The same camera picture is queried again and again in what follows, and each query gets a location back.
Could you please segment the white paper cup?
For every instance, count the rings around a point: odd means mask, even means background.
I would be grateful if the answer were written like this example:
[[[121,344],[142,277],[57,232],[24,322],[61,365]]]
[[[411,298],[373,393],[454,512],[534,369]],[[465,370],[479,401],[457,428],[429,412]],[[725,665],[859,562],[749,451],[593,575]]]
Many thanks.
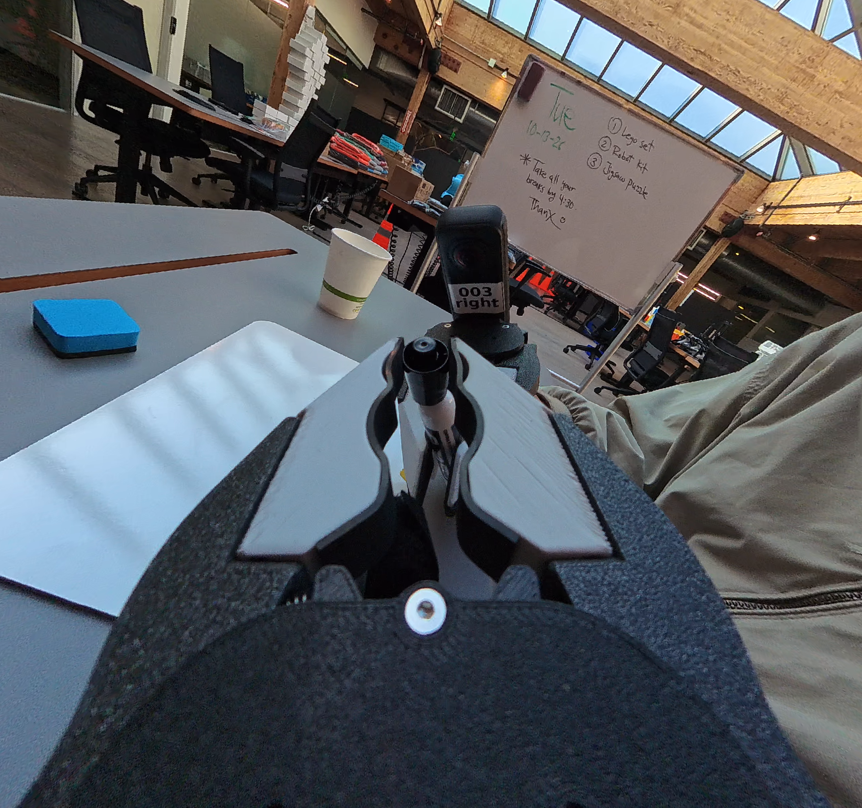
[[[356,319],[391,260],[387,248],[361,234],[332,229],[318,306],[337,318]]]

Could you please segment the dark office desk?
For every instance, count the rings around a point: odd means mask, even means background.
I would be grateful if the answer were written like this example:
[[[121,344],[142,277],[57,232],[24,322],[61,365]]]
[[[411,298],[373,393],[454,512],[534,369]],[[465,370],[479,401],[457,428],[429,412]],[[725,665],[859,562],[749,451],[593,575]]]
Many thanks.
[[[272,129],[265,129],[255,123],[246,123],[238,115],[233,115],[219,109],[209,110],[202,105],[202,101],[181,96],[178,93],[180,87],[172,84],[170,81],[131,66],[122,60],[115,59],[70,37],[61,35],[53,30],[49,31],[48,36],[59,43],[59,45],[72,50],[80,59],[110,72],[121,81],[124,81],[125,84],[135,86],[138,91],[143,92],[145,96],[149,97],[153,103],[180,110],[201,122],[213,124],[219,128],[232,131],[235,134],[263,141],[265,144],[283,146],[288,139],[284,132],[276,133]]]

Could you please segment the large whiteboard on stand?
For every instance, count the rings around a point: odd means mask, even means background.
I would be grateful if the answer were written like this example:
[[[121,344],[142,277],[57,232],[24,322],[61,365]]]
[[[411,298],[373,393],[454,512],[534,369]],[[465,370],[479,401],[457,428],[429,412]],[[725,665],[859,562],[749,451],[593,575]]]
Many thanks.
[[[545,75],[529,102],[532,61]],[[739,167],[529,55],[480,160],[449,207],[495,205],[526,255],[629,313],[598,361],[675,279],[683,253]]]

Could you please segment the stack of white boxes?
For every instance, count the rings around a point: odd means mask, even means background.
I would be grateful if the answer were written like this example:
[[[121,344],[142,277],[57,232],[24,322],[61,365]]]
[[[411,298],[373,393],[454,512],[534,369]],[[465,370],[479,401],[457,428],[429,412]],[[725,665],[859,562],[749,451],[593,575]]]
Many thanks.
[[[279,118],[290,128],[299,123],[310,104],[317,101],[323,86],[329,47],[325,34],[316,27],[317,10],[308,6],[299,32],[290,41],[288,76]]]

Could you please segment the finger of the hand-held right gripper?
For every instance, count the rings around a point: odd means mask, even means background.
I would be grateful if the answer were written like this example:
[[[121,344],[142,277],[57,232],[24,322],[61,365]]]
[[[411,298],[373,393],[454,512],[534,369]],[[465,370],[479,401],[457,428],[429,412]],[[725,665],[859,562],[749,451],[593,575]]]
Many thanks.
[[[432,450],[419,408],[399,407],[398,414],[404,479],[409,495],[423,507],[432,479]]]
[[[447,488],[445,491],[445,515],[456,517],[458,512],[458,501],[461,481],[461,471],[465,457],[469,450],[468,444],[459,444],[449,469]]]

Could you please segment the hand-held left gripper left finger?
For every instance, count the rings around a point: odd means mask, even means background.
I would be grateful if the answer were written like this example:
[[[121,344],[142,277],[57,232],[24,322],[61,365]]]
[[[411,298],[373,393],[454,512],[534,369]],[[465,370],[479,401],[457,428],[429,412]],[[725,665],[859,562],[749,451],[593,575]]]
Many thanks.
[[[396,531],[384,448],[397,428],[404,339],[385,343],[300,416],[238,548],[246,559],[369,569]]]

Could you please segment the blue board eraser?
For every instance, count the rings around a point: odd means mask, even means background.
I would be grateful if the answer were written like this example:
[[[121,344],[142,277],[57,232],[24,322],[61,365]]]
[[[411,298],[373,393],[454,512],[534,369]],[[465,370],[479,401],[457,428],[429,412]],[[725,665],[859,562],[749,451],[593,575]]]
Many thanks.
[[[110,299],[36,299],[36,333],[59,358],[84,358],[136,351],[140,327]]]

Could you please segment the beige jacket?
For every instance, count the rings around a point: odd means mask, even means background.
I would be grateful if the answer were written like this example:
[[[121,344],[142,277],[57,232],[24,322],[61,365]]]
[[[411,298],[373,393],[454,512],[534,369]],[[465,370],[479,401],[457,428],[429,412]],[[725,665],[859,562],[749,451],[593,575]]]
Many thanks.
[[[770,707],[835,806],[860,806],[860,315],[743,370],[598,410],[674,522]]]

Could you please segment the small white dry-erase board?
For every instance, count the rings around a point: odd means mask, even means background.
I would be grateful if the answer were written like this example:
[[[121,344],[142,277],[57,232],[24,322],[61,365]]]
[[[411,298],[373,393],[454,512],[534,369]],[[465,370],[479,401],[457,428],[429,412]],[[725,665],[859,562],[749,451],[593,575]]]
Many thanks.
[[[357,365],[254,322],[7,458],[2,579],[117,616],[200,501]]]

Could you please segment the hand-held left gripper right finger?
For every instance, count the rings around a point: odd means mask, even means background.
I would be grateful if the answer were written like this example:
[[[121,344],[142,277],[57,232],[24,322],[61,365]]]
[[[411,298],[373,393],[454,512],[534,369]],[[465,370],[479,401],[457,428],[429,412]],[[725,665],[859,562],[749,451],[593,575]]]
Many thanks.
[[[461,471],[458,543],[500,580],[513,564],[610,558],[612,541],[549,411],[511,377],[453,340]]]

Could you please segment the cardboard box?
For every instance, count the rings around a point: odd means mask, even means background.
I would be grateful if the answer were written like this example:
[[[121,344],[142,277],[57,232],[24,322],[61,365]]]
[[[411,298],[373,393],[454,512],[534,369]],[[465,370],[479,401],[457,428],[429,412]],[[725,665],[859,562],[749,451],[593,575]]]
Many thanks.
[[[405,202],[425,202],[432,196],[434,184],[413,172],[412,169],[393,166],[389,174],[386,189],[394,197]]]

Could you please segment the pile of colourful packets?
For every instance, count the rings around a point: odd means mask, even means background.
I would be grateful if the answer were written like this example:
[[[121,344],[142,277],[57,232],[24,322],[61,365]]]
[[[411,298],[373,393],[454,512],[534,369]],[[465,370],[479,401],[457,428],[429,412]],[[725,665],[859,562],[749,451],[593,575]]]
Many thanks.
[[[380,147],[359,134],[336,130],[329,140],[328,154],[331,159],[348,167],[382,177],[389,175],[389,167]]]

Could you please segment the black office chair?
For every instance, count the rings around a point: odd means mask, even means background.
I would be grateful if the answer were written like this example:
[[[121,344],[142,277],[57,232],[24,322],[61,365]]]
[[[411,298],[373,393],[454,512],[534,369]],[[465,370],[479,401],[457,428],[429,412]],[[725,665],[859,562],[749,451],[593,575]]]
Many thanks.
[[[615,397],[630,396],[659,390],[674,383],[684,372],[685,364],[678,366],[670,374],[662,371],[660,364],[670,350],[678,322],[676,311],[659,307],[646,339],[623,361],[622,366],[626,372],[623,378],[613,381],[612,385],[595,388],[594,393],[609,392]]]
[[[73,0],[83,44],[135,66],[146,73],[152,65],[145,40],[142,9],[124,0]],[[159,204],[175,198],[196,204],[153,171],[153,157],[163,172],[172,172],[172,159],[205,159],[210,148],[198,132],[152,118],[153,102],[118,76],[84,60],[75,96],[75,109],[87,122],[119,136],[119,167],[96,165],[72,187],[78,199],[89,198],[89,185],[117,184],[115,200],[134,202],[136,187]]]
[[[243,65],[210,47],[211,100],[236,114],[245,114]],[[213,182],[227,179],[233,184],[229,208],[252,210],[303,210],[310,195],[310,171],[335,134],[337,119],[313,102],[302,115],[284,145],[256,146],[229,137],[229,148],[239,160],[210,155],[208,167],[216,174],[200,174],[192,179],[199,185],[205,177]]]

